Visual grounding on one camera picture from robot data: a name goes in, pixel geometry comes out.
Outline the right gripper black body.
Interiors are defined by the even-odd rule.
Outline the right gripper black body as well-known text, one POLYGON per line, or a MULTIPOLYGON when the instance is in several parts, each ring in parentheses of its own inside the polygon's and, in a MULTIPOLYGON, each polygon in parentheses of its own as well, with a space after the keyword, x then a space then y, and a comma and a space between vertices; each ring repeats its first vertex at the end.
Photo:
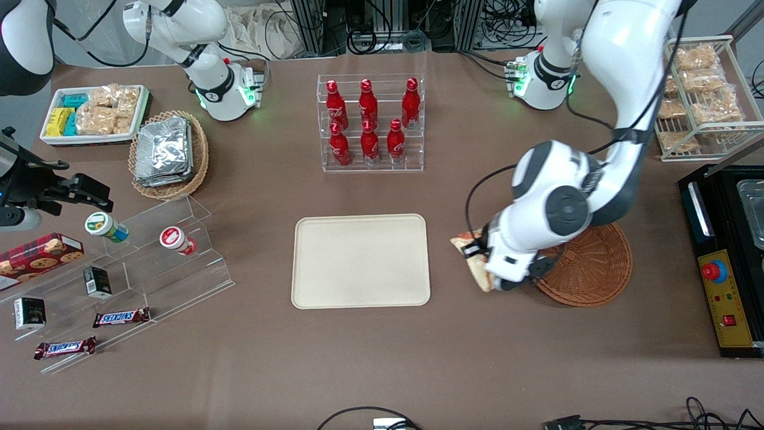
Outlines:
POLYGON ((17 144, 14 128, 2 130, 2 207, 39 208, 39 158, 17 144))

